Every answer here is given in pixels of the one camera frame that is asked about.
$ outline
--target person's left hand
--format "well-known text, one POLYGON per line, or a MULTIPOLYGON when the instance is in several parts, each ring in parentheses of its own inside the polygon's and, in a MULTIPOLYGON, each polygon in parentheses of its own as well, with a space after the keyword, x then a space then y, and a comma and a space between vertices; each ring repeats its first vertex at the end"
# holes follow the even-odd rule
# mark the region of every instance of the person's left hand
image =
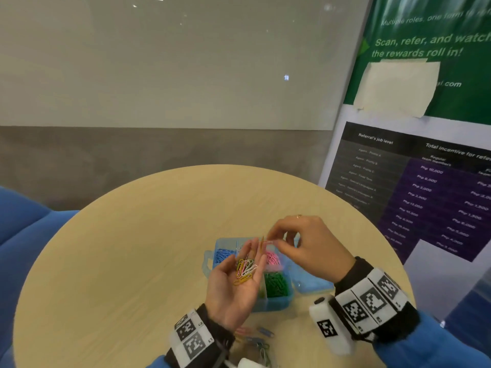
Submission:
POLYGON ((259 239, 247 241, 237 255, 229 256, 213 269, 208 278, 205 305, 208 316, 222 327, 234 332, 249 317, 259 291, 267 256, 259 247, 259 239), (257 268, 249 280, 234 285, 237 280, 236 261, 254 259, 257 268))

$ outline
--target standing poster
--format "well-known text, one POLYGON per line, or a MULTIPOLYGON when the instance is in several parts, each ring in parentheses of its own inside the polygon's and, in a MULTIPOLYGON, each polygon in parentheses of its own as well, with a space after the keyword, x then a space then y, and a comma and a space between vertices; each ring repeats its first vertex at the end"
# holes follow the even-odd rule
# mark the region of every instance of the standing poster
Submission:
POLYGON ((385 236, 444 318, 491 265, 491 0, 374 0, 319 185, 385 236), (353 107, 369 62, 439 61, 424 117, 353 107))

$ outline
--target blue sleeve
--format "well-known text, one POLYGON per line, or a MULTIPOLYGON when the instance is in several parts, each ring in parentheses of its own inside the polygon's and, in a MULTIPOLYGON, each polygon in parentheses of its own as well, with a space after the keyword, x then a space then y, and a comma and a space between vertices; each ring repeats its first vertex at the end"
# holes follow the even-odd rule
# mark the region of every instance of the blue sleeve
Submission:
POLYGON ((165 362, 163 359, 165 355, 159 356, 157 359, 154 360, 152 364, 150 364, 147 368, 170 368, 169 364, 165 362))
POLYGON ((406 339, 375 343, 374 349, 387 368, 490 368, 482 352, 460 342, 430 316, 419 313, 421 323, 406 339))

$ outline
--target hand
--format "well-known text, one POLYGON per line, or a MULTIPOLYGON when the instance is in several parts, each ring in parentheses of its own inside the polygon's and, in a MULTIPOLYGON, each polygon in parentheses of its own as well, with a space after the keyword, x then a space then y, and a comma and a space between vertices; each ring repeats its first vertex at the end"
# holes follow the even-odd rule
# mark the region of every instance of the hand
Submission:
POLYGON ((240 327, 254 307, 259 292, 259 285, 266 267, 267 256, 263 245, 260 247, 259 239, 249 240, 244 244, 235 258, 229 256, 213 269, 208 278, 205 305, 208 316, 222 327, 234 332, 240 327), (257 268, 249 280, 234 285, 237 280, 236 261, 246 258, 254 259, 257 268))
POLYGON ((307 272, 337 283, 353 267, 353 255, 339 242, 317 216, 287 216, 274 224, 267 234, 267 244, 278 250, 307 272), (298 248, 294 239, 300 233, 298 248))

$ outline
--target person's right hand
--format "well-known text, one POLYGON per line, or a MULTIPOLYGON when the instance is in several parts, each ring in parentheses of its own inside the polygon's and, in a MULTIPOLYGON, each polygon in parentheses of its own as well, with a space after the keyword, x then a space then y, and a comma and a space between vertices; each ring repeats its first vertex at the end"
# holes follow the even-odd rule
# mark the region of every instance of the person's right hand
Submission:
POLYGON ((353 255, 317 216, 287 216, 274 224, 266 239, 293 262, 319 278, 337 283, 353 267, 353 255), (294 239, 300 233, 298 248, 294 239))

